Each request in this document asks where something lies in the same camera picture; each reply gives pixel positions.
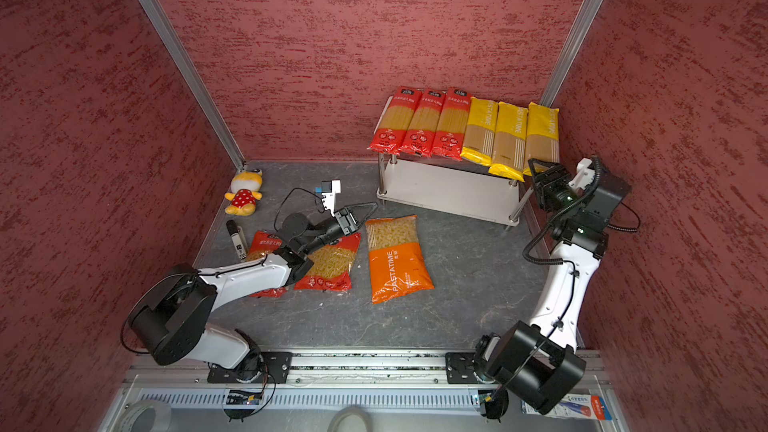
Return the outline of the left aluminium corner post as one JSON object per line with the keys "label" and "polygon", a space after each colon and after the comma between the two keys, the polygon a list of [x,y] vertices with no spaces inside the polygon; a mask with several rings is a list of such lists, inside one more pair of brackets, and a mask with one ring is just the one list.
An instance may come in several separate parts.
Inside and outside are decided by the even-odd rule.
{"label": "left aluminium corner post", "polygon": [[190,55],[182,44],[160,0],[138,0],[151,25],[161,39],[177,70],[206,116],[220,144],[238,171],[246,168],[247,160],[234,135],[225,123]]}

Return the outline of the yellow spaghetti bag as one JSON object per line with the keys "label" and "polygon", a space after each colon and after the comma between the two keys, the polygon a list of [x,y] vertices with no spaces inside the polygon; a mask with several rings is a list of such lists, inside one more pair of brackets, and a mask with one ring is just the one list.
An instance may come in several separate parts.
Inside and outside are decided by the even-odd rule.
{"label": "yellow spaghetti bag", "polygon": [[500,102],[489,173],[523,181],[528,109]]}
{"label": "yellow spaghetti bag", "polygon": [[473,97],[460,157],[485,167],[491,165],[499,103]]}
{"label": "yellow spaghetti bag", "polygon": [[528,106],[523,174],[531,176],[529,160],[560,162],[559,110],[531,102]]}

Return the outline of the grey marker pen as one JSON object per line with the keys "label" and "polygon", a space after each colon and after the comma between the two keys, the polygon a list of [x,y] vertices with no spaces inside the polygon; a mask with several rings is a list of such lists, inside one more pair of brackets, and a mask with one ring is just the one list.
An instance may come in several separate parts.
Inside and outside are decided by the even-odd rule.
{"label": "grey marker pen", "polygon": [[248,256],[248,244],[243,229],[234,220],[228,220],[226,222],[226,229],[236,251],[238,260],[240,262],[245,262]]}

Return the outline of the blue white box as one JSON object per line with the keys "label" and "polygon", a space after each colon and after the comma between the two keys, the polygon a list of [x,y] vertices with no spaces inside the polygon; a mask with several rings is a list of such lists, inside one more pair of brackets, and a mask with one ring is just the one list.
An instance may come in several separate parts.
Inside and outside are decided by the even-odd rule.
{"label": "blue white box", "polygon": [[613,420],[612,413],[603,397],[591,394],[566,394],[547,413],[537,412],[527,403],[522,403],[521,411],[525,415],[541,415],[554,419]]}

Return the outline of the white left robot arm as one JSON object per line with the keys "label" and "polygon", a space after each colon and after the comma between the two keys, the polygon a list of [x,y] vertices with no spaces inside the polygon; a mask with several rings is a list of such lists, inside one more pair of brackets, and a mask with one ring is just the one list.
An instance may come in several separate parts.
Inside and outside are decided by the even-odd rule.
{"label": "white left robot arm", "polygon": [[123,327],[160,366],[191,359],[240,383],[264,379],[267,366],[255,341],[242,331],[213,325],[211,313],[243,297],[297,283],[313,267],[312,253],[356,233],[377,208],[376,202],[348,205],[318,223],[302,213],[290,214],[277,231],[281,244],[255,262],[207,269],[180,264],[137,301]]}

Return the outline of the aluminium corner post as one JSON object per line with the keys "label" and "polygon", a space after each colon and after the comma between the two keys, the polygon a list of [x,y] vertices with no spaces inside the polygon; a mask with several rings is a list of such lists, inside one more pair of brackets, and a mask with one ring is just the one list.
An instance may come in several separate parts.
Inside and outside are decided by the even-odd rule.
{"label": "aluminium corner post", "polygon": [[161,39],[177,70],[206,116],[220,144],[238,171],[246,168],[247,160],[234,135],[225,123],[190,55],[182,44],[160,0],[138,0],[151,25]]}
{"label": "aluminium corner post", "polygon": [[539,104],[551,107],[573,66],[604,0],[583,0],[558,55]]}

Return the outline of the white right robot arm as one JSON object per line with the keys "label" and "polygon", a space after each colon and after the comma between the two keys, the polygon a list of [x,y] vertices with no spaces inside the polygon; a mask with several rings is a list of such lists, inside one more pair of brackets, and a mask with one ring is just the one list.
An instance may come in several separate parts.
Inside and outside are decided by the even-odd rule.
{"label": "white right robot arm", "polygon": [[582,159],[574,174],[559,163],[531,159],[532,192],[548,219],[524,247],[523,257],[548,269],[529,321],[504,335],[480,338],[472,355],[446,356],[451,383],[478,383],[482,417],[501,419],[516,396],[549,413],[582,380],[586,362],[576,353],[578,319],[589,282],[614,229],[612,215],[631,187],[598,156]]}

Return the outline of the white two-tier metal shelf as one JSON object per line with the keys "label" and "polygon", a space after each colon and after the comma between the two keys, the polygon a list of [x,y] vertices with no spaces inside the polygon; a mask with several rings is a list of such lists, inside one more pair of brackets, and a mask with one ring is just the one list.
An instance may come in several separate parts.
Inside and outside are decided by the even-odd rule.
{"label": "white two-tier metal shelf", "polygon": [[377,197],[407,205],[515,226],[533,191],[492,175],[489,167],[466,171],[379,153]]}

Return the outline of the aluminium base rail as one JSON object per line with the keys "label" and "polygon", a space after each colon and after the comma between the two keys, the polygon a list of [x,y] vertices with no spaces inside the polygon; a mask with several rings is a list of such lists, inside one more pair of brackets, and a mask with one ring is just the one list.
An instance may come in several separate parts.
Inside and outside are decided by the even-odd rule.
{"label": "aluminium base rail", "polygon": [[626,431],[597,351],[581,357],[587,371],[575,391],[603,399],[609,419],[588,419],[573,406],[564,418],[541,416],[516,397],[500,419],[482,416],[480,384],[466,359],[440,349],[294,348],[267,352],[278,371],[267,386],[208,382],[194,361],[161,367],[146,357],[129,368],[99,425],[101,431]]}

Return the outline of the red spaghetti bag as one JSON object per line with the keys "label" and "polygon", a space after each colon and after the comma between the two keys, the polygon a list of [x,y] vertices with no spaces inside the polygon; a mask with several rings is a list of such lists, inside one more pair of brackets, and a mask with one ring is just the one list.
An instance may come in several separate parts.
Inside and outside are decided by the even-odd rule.
{"label": "red spaghetti bag", "polygon": [[376,127],[369,150],[396,154],[401,147],[423,92],[400,87],[392,96]]}
{"label": "red spaghetti bag", "polygon": [[416,107],[404,139],[397,152],[422,157],[432,155],[434,138],[446,93],[427,89]]}
{"label": "red spaghetti bag", "polygon": [[431,154],[459,161],[470,115],[472,95],[451,88],[445,96]]}

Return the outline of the orange macaroni bag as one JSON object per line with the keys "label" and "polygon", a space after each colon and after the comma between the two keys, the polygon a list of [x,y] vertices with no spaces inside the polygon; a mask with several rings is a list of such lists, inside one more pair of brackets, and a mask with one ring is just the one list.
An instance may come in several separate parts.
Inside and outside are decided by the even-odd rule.
{"label": "orange macaroni bag", "polygon": [[365,224],[372,303],[433,290],[417,231],[417,216],[379,218]]}

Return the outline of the yellow plush toy red dress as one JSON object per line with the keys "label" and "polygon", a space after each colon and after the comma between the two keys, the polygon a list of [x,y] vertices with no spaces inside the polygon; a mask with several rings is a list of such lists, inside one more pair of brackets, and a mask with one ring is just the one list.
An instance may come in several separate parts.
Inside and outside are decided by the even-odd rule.
{"label": "yellow plush toy red dress", "polygon": [[235,175],[230,184],[230,190],[225,194],[229,205],[225,213],[232,216],[251,216],[255,213],[258,202],[262,199],[260,192],[263,184],[262,171],[243,171]]}

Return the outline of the red macaroni bag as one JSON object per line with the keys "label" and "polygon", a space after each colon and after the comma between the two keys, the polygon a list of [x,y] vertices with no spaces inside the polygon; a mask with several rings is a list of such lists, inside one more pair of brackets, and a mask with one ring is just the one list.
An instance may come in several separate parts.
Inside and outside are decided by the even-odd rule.
{"label": "red macaroni bag", "polygon": [[347,292],[351,289],[351,269],[361,241],[361,234],[345,236],[309,255],[313,262],[307,274],[295,285],[295,290]]}
{"label": "red macaroni bag", "polygon": [[[275,235],[265,231],[255,233],[250,250],[246,256],[247,262],[260,261],[269,253],[275,252],[282,245],[282,241]],[[252,294],[256,298],[279,298],[287,292],[285,287],[266,289]]]}

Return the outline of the right aluminium corner post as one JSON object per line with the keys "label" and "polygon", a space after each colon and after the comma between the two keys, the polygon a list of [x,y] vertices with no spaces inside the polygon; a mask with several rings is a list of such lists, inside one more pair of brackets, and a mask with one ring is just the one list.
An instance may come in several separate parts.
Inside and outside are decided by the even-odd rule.
{"label": "right aluminium corner post", "polygon": [[573,66],[604,0],[583,0],[558,55],[539,104],[551,107]]}

